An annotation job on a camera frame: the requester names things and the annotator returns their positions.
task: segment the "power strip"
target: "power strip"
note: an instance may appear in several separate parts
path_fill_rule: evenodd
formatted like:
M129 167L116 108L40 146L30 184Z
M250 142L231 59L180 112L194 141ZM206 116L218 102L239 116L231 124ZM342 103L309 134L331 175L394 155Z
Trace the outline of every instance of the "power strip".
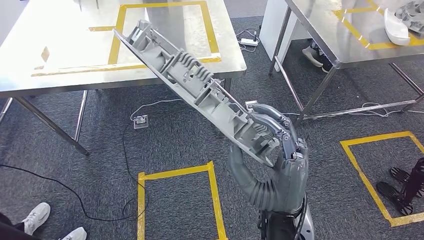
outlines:
M252 47L257 47L259 44L259 41L255 41L253 39L247 39L247 38L242 38L240 41L240 44L242 45L246 45L246 46L252 46Z

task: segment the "black cable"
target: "black cable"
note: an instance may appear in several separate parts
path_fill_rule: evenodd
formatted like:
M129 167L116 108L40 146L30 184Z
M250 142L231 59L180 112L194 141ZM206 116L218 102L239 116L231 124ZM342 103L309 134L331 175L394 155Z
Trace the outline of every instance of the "black cable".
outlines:
M297 223L296 234L294 235L294 240L298 240L301 236L302 227L303 227L304 222L305 222L307 207L308 207L308 199L306 197L306 192L305 192L305 197L303 198L303 203L302 203L302 212L300 214L299 222Z
M126 127L125 127L125 129L122 131L122 147L123 147L123 153L124 153L124 156L125 156L125 163L126 163L126 170L127 170L127 172L128 172L128 175L130 176L130 178L133 180L133 181L135 181L139 186L141 186L143 189L144 189L144 192L146 192L146 189L145 189L145 187L143 186L143 185L141 185L132 175L131 175L131 173L130 173L130 167L129 167L129 165L128 165L128 159L127 159L127 151L126 151L126 149L125 149L125 141L124 141L124 136L125 136L125 132L126 132L126 130L127 130L127 128L128 128L128 126L129 125L131 125L132 123L130 123L130 124L128 124ZM89 218L89 219L91 219L91 220L98 220L98 221L104 221L104 222L116 222L116 221L121 221L121 220L131 220L131 221L133 221L133 220L136 220L136 219L138 219L145 211L146 211L146 209L147 209L147 207L148 207L148 205L149 205L149 201L150 201L150 199L149 199L149 195L147 195L146 194L146 196L147 196L147 204L145 205L145 207L144 207L144 209L143 209L143 211L139 214L139 215L137 215L137 217L135 217L134 219L130 219L132 216L126 216L126 217L122 217L122 218L118 218L118 219L102 219L102 218L97 218L97 217L92 217L92 216L89 216L88 214L87 214L87 212L86 212L86 209L84 208L84 204L83 204L83 201L81 200L81 197L78 195L78 193L76 193L74 190L72 190L70 187L68 187L68 186L66 186L65 184L63 184L62 182L60 182L59 180L56 180L56 179L53 179L53 178L50 178L50 177L45 177L45 176L41 176L41 175L38 175L37 173L34 173L34 172L32 172L32 171L29 171L29 170L25 170L25 169L22 169L22 168L20 168L20 167L15 167L15 166L9 166L9 165L4 165L4 164L0 164L0 167L5 167L5 168L10 168L10 169L15 169L15 170L19 170L19 171L23 171L23 172L26 172L26 173L29 173L29 174L32 174L32 175L34 175L34 176L36 176L36 177L39 177L39 178L42 178L42 179L46 179L46 180L50 180L50 181L53 181L53 182L56 182L56 183L58 183L58 184L60 184L60 185L62 185L63 187L65 187L66 189L68 189L69 191L71 191L73 194L75 194L75 196L78 198L78 200L79 200L79 203L81 204L81 208L82 208L82 211L84 212L84 215L87 217L87 218ZM134 198L132 198L131 200L129 200L126 204L125 204L125 206L123 207L123 209L122 209L122 215L124 216L124 211L125 211L125 209L126 209L126 207L132 202L132 201L134 201L135 199Z

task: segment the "white plastic part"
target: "white plastic part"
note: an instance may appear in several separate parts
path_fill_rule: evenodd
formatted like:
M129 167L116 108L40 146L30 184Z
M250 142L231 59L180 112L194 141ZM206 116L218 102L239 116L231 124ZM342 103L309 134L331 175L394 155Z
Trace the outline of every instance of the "white plastic part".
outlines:
M384 28L392 43L401 46L407 46L410 43L408 27L388 8L384 10Z

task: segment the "person's foot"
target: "person's foot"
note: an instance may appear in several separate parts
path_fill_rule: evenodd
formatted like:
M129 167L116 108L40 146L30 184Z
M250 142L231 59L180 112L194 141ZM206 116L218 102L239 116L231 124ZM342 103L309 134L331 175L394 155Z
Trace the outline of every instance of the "person's foot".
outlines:
M322 63L322 67L321 67L322 71L328 74L330 69L333 67L333 64L326 57L325 54L319 56L319 61Z
M71 231L66 237L62 238L62 240L86 240L87 232L84 230L82 226L77 229Z
M50 215L50 205L45 202L38 204L29 215L22 220L24 231L28 235L33 235L34 231L41 226Z
M311 46L302 49L302 53L315 67L321 68L323 66L323 64L317 60L319 58L317 51L312 49Z

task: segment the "stainless steel table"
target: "stainless steel table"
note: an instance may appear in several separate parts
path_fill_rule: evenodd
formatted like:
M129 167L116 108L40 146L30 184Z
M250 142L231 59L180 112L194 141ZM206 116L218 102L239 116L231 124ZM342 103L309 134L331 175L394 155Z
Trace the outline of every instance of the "stainless steel table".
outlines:
M410 0L285 0L288 8L285 13L281 32L272 59L269 74L275 64L281 70L291 93L300 108L297 122L303 119L332 117L349 113L388 107L405 106L407 111L424 99L424 91L413 82L393 61L424 58L424 37L410 33L409 46L397 46L390 42L384 27L384 10L395 12L397 8ZM332 68L325 76L311 99L303 107L290 79L278 60L277 53L286 32L291 11L303 24L314 41L332 63ZM369 64L389 63L390 66L418 94L409 101L360 107L349 110L308 115L312 106L326 89L338 69L368 66Z
M39 117L81 153L87 90L161 83L120 41L145 19L223 79L241 76L246 63L223 0L31 0L0 47L0 98ZM22 96L84 90L75 137Z

